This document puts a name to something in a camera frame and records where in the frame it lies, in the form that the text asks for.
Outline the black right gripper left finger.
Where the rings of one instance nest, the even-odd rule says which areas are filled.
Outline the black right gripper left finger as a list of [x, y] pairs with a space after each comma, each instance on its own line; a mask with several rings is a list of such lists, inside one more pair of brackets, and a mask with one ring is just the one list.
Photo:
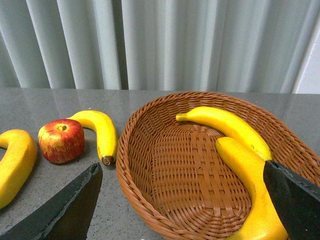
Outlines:
[[103, 170], [94, 163], [32, 214], [0, 235], [2, 240], [85, 240]]

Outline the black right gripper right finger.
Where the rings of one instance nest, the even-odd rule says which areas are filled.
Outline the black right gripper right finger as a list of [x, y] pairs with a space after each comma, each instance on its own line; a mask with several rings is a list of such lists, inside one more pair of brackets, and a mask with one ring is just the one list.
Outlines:
[[263, 181], [292, 240], [320, 238], [320, 187], [278, 161], [264, 164]]

